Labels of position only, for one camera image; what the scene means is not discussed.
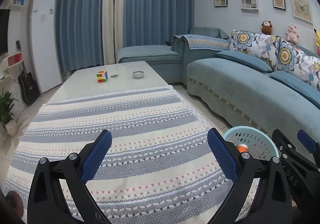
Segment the white curtain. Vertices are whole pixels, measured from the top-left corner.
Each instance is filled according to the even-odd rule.
[[[123,47],[124,0],[102,0],[102,43],[104,64],[115,63],[115,52]]]

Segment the blue curtain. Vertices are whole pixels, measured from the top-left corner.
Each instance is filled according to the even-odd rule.
[[[62,72],[103,64],[102,0],[56,0],[56,43]]]
[[[124,0],[124,47],[165,45],[189,34],[193,22],[194,0]]]

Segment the wall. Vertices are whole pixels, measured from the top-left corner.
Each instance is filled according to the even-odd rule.
[[[30,5],[32,0],[25,0],[25,7],[19,10],[10,10],[9,16],[9,25],[8,25],[8,53],[11,54],[16,52],[15,42],[20,40],[23,58],[26,66],[26,70],[28,72],[33,71],[33,65],[31,60],[31,53],[29,48],[29,15],[30,15]],[[0,56],[0,61],[7,56],[4,54]],[[9,92],[15,93],[15,98],[18,99],[18,102],[15,102],[13,107],[14,118],[20,116],[20,114],[25,110],[26,104],[23,102],[21,97],[20,86],[17,83],[18,75],[20,74],[22,67],[20,65],[13,67],[7,71],[8,74],[12,75],[15,78],[15,81],[11,78],[6,79],[5,81],[0,82],[0,91],[2,91],[3,87],[5,90]],[[4,129],[0,125],[0,138],[4,136]]]
[[[218,27],[227,34],[233,29],[261,32],[261,24],[270,20],[273,34],[286,37],[288,25],[294,24],[300,35],[299,45],[316,53],[314,28],[320,30],[320,6],[311,3],[313,25],[293,17],[292,0],[286,1],[286,11],[273,7],[272,0],[258,0],[259,12],[241,11],[241,0],[228,0],[228,7],[214,7],[213,0],[195,0],[195,26]]]

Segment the refrigerator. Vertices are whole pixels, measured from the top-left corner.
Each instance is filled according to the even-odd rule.
[[[40,92],[62,84],[55,38],[56,0],[33,0],[31,9],[31,49]]]

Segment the pink stuffed pig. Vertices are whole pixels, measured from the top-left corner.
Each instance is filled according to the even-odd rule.
[[[287,37],[288,41],[295,43],[295,44],[298,44],[300,36],[298,35],[298,31],[297,31],[296,26],[294,26],[293,24],[288,26],[288,32],[285,34],[288,36]]]

